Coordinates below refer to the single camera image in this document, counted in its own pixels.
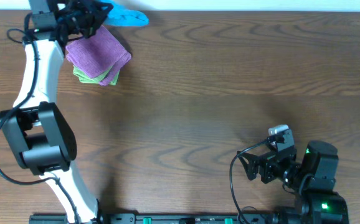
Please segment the blue microfiber cloth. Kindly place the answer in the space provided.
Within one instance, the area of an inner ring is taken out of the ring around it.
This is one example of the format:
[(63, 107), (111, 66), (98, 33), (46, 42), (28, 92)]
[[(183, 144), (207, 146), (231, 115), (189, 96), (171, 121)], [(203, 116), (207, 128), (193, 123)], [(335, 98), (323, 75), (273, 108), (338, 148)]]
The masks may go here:
[(115, 27), (143, 27), (149, 24), (148, 17), (140, 11), (127, 9), (112, 0), (101, 0), (104, 3), (110, 3), (113, 9), (108, 13), (104, 24)]

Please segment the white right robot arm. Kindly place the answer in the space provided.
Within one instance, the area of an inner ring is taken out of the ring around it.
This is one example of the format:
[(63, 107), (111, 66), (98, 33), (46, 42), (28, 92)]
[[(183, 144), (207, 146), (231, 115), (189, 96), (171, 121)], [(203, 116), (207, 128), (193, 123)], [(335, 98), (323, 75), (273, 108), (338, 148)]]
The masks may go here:
[(268, 137), (254, 145), (267, 146), (262, 155), (251, 154), (251, 147), (236, 153), (248, 180), (260, 177), (264, 184), (282, 182), (295, 198), (294, 207), (280, 207), (270, 213), (245, 213), (237, 208), (240, 223), (348, 223), (345, 199), (334, 191), (338, 150), (330, 143), (312, 140), (303, 159), (297, 162), (293, 132), (287, 125), (268, 130)]

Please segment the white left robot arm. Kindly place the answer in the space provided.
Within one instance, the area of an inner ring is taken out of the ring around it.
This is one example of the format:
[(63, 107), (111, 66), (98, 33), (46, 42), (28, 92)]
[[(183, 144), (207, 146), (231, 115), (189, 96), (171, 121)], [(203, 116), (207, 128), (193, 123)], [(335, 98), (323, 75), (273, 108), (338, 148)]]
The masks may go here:
[(21, 44), (26, 67), (13, 106), (0, 112), (3, 134), (22, 169), (47, 184), (65, 209), (63, 223), (110, 223), (76, 166), (75, 135), (57, 107), (66, 45), (95, 35), (113, 6), (99, 1), (31, 1)]

